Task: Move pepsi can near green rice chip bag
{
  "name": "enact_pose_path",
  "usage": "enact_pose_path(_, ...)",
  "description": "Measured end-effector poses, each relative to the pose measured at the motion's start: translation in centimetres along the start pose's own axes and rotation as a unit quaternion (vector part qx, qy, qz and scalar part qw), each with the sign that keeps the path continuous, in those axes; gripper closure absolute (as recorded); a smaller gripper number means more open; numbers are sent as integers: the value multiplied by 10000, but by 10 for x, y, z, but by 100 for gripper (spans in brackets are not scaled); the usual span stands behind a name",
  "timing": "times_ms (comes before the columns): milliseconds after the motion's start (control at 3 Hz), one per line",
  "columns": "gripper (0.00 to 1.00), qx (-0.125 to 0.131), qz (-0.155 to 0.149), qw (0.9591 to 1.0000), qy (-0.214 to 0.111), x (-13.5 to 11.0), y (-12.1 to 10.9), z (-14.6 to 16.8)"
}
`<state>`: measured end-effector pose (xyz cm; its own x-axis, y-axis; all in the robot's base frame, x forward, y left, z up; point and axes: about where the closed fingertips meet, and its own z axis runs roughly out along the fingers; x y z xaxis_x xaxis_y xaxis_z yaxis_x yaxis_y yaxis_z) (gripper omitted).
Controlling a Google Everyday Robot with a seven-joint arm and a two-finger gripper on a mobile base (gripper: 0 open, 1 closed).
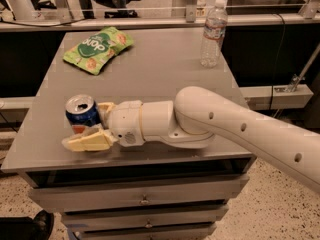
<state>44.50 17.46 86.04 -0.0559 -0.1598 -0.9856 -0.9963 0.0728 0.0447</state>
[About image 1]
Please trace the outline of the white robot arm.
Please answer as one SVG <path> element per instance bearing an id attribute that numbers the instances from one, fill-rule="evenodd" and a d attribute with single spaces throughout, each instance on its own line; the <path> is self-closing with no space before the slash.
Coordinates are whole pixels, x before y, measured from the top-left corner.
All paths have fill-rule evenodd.
<path id="1" fill-rule="evenodd" d="M 204 148 L 222 136 L 320 192 L 320 135 L 244 108 L 201 87 L 181 89 L 173 101 L 98 105 L 101 122 L 62 141 L 75 152 L 102 151 L 158 141 Z"/>

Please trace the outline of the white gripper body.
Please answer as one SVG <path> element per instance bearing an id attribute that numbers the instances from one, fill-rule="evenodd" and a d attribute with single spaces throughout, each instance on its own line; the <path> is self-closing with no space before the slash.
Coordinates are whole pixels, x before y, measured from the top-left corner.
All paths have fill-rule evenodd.
<path id="1" fill-rule="evenodd" d="M 111 111 L 107 125 L 110 132 L 119 140 L 124 147 L 141 146 L 144 138 L 141 130 L 142 102 L 125 101 Z"/>

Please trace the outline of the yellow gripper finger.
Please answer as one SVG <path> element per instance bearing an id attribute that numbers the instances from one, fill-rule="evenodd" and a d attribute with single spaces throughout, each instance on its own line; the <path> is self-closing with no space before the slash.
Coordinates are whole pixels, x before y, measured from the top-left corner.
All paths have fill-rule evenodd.
<path id="1" fill-rule="evenodd" d="M 74 134 L 62 140 L 62 145 L 73 152 L 95 152 L 110 149 L 118 139 L 101 124 L 86 127 L 82 133 Z"/>
<path id="2" fill-rule="evenodd" d="M 98 104 L 98 112 L 103 126 L 107 125 L 108 117 L 115 107 L 116 105 L 113 102 L 102 102 Z"/>

